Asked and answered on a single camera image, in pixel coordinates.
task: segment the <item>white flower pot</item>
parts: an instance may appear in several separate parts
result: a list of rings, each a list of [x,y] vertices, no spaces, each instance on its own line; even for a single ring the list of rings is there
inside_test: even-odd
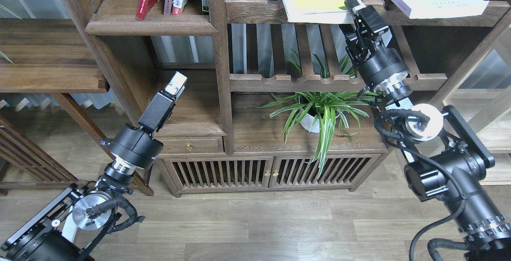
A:
[[[300,125],[308,130],[309,132],[319,133],[319,119],[312,125],[312,121],[314,121],[314,116],[310,114],[305,114],[305,117],[300,121]]]

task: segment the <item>wooden floor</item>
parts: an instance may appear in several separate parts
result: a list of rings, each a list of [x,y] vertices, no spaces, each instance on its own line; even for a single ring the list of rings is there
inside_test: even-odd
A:
[[[87,112],[107,136],[113,137],[127,121],[112,109]],[[0,110],[0,114],[79,178],[94,179],[108,162],[106,154],[63,111]],[[8,178],[26,177],[11,170]],[[91,254],[96,260],[404,261],[414,234],[447,215],[439,201],[418,201],[407,188],[394,154],[356,192],[188,194],[177,199],[156,168],[150,185],[154,197],[139,191],[127,196],[146,220],[104,238]],[[511,214],[509,185],[485,189],[504,214]],[[0,241],[59,192],[11,190],[0,197]],[[93,236],[95,232],[79,231],[76,243],[86,246]],[[433,237],[460,241],[454,223],[435,228],[420,240],[416,260],[430,260],[425,245]],[[461,252],[440,253],[445,260],[462,260]]]

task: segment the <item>silver metal disc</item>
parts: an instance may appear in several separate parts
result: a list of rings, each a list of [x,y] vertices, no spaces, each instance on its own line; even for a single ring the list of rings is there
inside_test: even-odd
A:
[[[89,194],[80,199],[73,208],[73,221],[76,226],[83,230],[97,230],[102,227],[108,218],[110,218],[112,210],[106,210],[106,212],[103,212],[96,219],[89,219],[87,214],[85,214],[85,210],[97,204],[101,204],[108,199],[109,197],[99,193]]]

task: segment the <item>wooden slat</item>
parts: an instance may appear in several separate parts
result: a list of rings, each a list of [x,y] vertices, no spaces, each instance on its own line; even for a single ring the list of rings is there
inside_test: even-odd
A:
[[[210,21],[218,30],[213,36],[213,52],[215,54],[215,67],[218,83],[218,96],[220,99],[220,117],[222,129],[227,134],[223,138],[224,150],[228,155],[234,153],[234,128],[232,126],[232,103],[229,81],[229,46],[227,34],[227,20],[225,0],[209,0]]]
[[[305,162],[305,164],[307,164],[307,166],[303,170],[303,174],[301,175],[299,184],[303,184],[303,182],[305,181],[305,177],[309,176],[310,171],[313,169],[313,168],[311,168],[312,165],[310,163],[306,162],[306,160],[304,160],[304,162]]]
[[[257,25],[247,24],[247,73],[256,74],[259,73],[259,61],[257,57]]]
[[[352,158],[350,163],[347,165],[347,170],[339,178],[346,180],[354,171],[356,166],[360,163],[360,158]]]
[[[317,184],[319,181],[316,179],[317,172],[319,171],[319,168],[316,163],[312,165],[312,170],[309,174],[309,177],[307,178],[307,182],[305,184]]]
[[[224,175],[223,175],[223,161],[217,161],[218,163],[218,168],[220,169],[220,181],[222,182],[222,187],[225,186],[225,179],[224,179]]]
[[[302,159],[300,161],[300,165],[299,165],[298,169],[296,170],[296,175],[294,176],[294,180],[293,180],[294,185],[296,185],[298,183],[299,178],[303,175],[303,174],[301,174],[301,169],[302,169],[304,163],[305,163],[305,161]]]
[[[210,161],[210,166],[211,166],[211,171],[213,173],[213,182],[214,182],[214,186],[217,188],[220,186],[220,184],[218,183],[217,181],[217,167],[215,165],[215,161]]]
[[[263,172],[265,170],[271,170],[273,167],[273,164],[269,160],[258,160],[258,163],[264,166]],[[263,175],[261,178],[260,186],[263,188],[268,188],[268,186],[270,184],[270,178],[272,178],[272,177],[273,177],[273,175],[270,175],[270,176]]]
[[[339,176],[340,174],[342,174],[344,171],[345,171],[345,165],[347,163],[347,161],[349,160],[349,158],[340,158],[338,163],[337,163],[337,166],[339,168],[339,172],[336,174],[336,176],[333,178],[333,180],[337,183],[337,181],[339,180]]]
[[[211,187],[211,182],[210,182],[210,176],[208,174],[208,168],[206,167],[206,162],[199,162],[200,164],[202,164],[202,169],[204,170],[204,175],[206,176],[206,187],[210,188]]]
[[[410,69],[410,76],[412,77],[414,75],[420,74],[417,63],[414,59],[414,55],[412,54],[410,46],[406,40],[405,33],[403,32],[403,28],[401,26],[393,26],[392,35],[398,43],[401,56],[403,57],[406,66],[408,66]]]
[[[367,165],[367,161],[368,161],[367,158],[361,158],[360,163],[357,165],[355,170],[353,170],[353,173],[350,174],[350,176],[344,180],[350,183],[359,174],[360,170],[362,170],[362,168]]]
[[[341,74],[339,61],[337,60],[337,52],[335,51],[332,28],[330,28],[330,25],[321,24],[319,25],[319,33],[321,34],[321,40],[323,41],[323,50],[325,51],[325,58],[327,59],[330,76]]]
[[[397,7],[385,9],[381,0],[362,0],[372,5],[389,25],[420,26],[484,26],[492,27],[509,10],[509,4],[502,1],[490,1],[483,14],[476,17],[452,19],[409,19]],[[225,0],[228,23],[275,23],[287,22],[286,11],[281,2],[268,0]]]
[[[230,179],[230,160],[225,162],[225,166],[227,168],[227,182],[228,186],[230,187],[230,185],[232,184],[232,179]]]
[[[298,162],[298,159],[293,159],[293,165],[291,166],[291,169],[289,170],[289,173],[282,172],[282,174],[288,174],[286,184],[291,184],[291,177],[295,173],[294,168],[296,167],[296,163]]]
[[[405,79],[414,91],[438,90],[447,80],[444,73],[418,74]],[[230,74],[230,90],[233,92],[296,92],[296,91],[359,91],[365,84],[348,75],[335,75],[322,79],[319,75],[293,79],[290,75],[263,78],[261,74]]]
[[[301,73],[304,77],[314,75],[309,37],[307,36],[307,26],[296,24],[294,25],[294,30],[296,32],[296,43],[298,44],[298,53],[300,55]]]
[[[261,177],[261,161],[258,160],[257,161],[257,171],[256,171],[256,174],[255,174],[255,183],[254,185],[259,185],[259,178]]]
[[[52,164],[42,158],[38,152],[31,150],[26,146],[26,142],[28,140],[17,139],[13,132],[9,132],[7,130],[0,130],[0,139],[2,144],[8,148],[13,154],[18,156],[23,162],[31,164],[34,168],[51,168],[53,167],[53,176],[58,178],[58,181],[61,181],[61,178],[65,181],[71,181],[72,174],[67,170],[64,172],[58,172],[58,170],[62,167],[59,164]]]
[[[332,159],[332,158],[329,158],[328,160],[328,167],[326,168],[323,168],[323,173],[321,173],[321,183],[322,184],[325,184],[325,183],[330,183],[330,180],[332,179],[332,176],[334,176],[334,174],[337,172],[337,164],[335,164],[335,160]]]
[[[285,174],[287,172],[287,167],[289,165],[289,161],[290,159],[286,159],[285,162],[284,162],[284,167],[282,169],[282,172],[279,172],[280,176],[281,176],[281,185],[284,185],[284,179],[285,179]]]
[[[234,186],[238,186],[238,163],[232,161],[232,165],[234,166]]]
[[[275,74],[286,74],[286,60],[284,56],[284,44],[282,38],[282,26],[270,25],[271,47],[273,51],[273,69]]]
[[[247,183],[245,183],[245,169],[246,169],[245,161],[241,162],[241,186],[245,186]]]
[[[33,168],[33,171],[42,172],[46,178],[45,181],[71,181],[66,175],[62,174],[51,165],[38,163],[32,156],[28,155],[23,148],[20,148],[6,136],[0,136],[0,143],[4,146],[4,152],[22,164],[23,167]]]
[[[184,182],[186,183],[186,186],[188,188],[191,188],[190,182],[188,181],[188,177],[186,176],[186,171],[183,168],[183,163],[182,162],[175,162],[175,164],[177,164],[177,166],[179,167],[179,170],[181,172],[181,175],[183,176]]]
[[[6,119],[3,119],[0,116],[0,125],[4,126],[4,128],[8,132],[2,132],[3,134],[7,134],[11,137],[10,141],[15,142],[25,151],[29,152],[33,158],[39,161],[42,164],[47,164],[55,167],[59,172],[62,172],[70,181],[78,180],[71,172],[66,170],[62,165],[60,165],[55,159],[53,159],[50,155],[48,155],[44,150],[38,147],[35,143],[29,140],[24,135],[20,134],[15,128],[9,123]]]
[[[33,168],[31,168],[31,167],[24,166],[23,163],[18,161],[15,157],[12,157],[9,153],[4,151],[2,148],[0,148],[0,156],[2,158],[6,159],[7,161],[9,161],[9,163],[11,163],[12,165],[17,165],[19,169],[30,174],[35,179],[37,179],[39,181],[44,181],[44,177],[42,177],[39,172],[33,171]]]
[[[256,182],[252,183],[252,170],[254,168],[254,161],[250,160],[248,163],[248,185],[256,184]]]
[[[199,169],[199,162],[193,162],[193,165],[195,167],[195,170],[197,171],[197,179],[198,179],[198,183],[199,185],[203,188],[204,187],[204,179],[202,179],[202,174],[200,173],[200,169]]]
[[[213,36],[208,16],[154,16],[139,21],[130,14],[95,14],[85,31],[97,36]]]
[[[343,178],[343,182],[347,183],[357,173],[358,168],[365,162],[365,158],[357,158],[356,163],[352,166],[352,170],[346,177]]]

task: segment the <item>wooden shelf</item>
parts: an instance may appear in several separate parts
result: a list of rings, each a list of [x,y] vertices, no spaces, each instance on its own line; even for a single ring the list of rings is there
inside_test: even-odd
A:
[[[484,13],[476,17],[452,19],[409,19],[394,5],[385,8],[381,0],[362,0],[372,5],[389,25],[420,25],[420,26],[484,26],[491,27],[509,10],[504,1],[490,1]],[[268,0],[225,0],[227,22],[239,24],[282,24],[287,22],[286,10],[282,2]]]
[[[453,105],[466,121],[499,96],[500,89],[458,89],[444,100]],[[477,132],[477,136],[491,153],[511,152],[511,115],[506,114]]]
[[[165,126],[154,134],[155,138],[224,136],[215,70],[182,69],[179,72],[188,77],[188,81],[172,115]],[[163,89],[173,74],[173,70],[162,71],[154,93]]]
[[[340,74],[339,61],[337,60],[336,46],[332,36],[331,26],[327,24],[315,25],[319,27],[321,41],[325,53],[330,77],[322,78],[314,73],[311,51],[309,46],[310,34],[307,33],[311,26],[295,25],[296,41],[300,56],[301,75],[295,72],[294,68],[286,68],[284,60],[284,48],[279,25],[271,29],[273,62],[275,75],[263,77],[256,72],[261,70],[248,68],[248,74],[230,74],[230,89],[232,92],[296,92],[296,91],[359,91],[365,87],[365,83],[358,77],[350,79],[348,75]],[[444,73],[420,73],[414,60],[405,34],[400,26],[392,27],[394,39],[405,63],[410,69],[409,78],[405,79],[407,85],[414,91],[438,90],[447,80]],[[256,39],[248,40],[248,46],[256,43]],[[258,64],[257,56],[247,56],[248,65],[254,67]]]
[[[181,16],[163,15],[164,0],[160,0],[144,21],[135,18],[138,6],[139,0],[103,0],[85,30],[101,36],[212,36],[217,32],[194,0],[188,1]]]
[[[104,93],[108,85],[71,20],[2,19],[0,91]]]
[[[282,128],[287,120],[287,114],[282,113],[270,119],[269,115],[277,108],[259,109],[272,102],[269,94],[234,94],[232,96],[232,119],[235,132],[235,153],[251,155],[314,155],[319,134],[310,133],[300,125],[293,127],[287,144],[280,137]],[[328,154],[378,154],[386,153],[387,149],[380,134],[372,124],[372,113],[369,107],[363,108],[369,112],[370,118],[361,119],[361,135],[341,136],[336,129]],[[348,118],[350,128],[346,132],[357,132],[357,123]]]

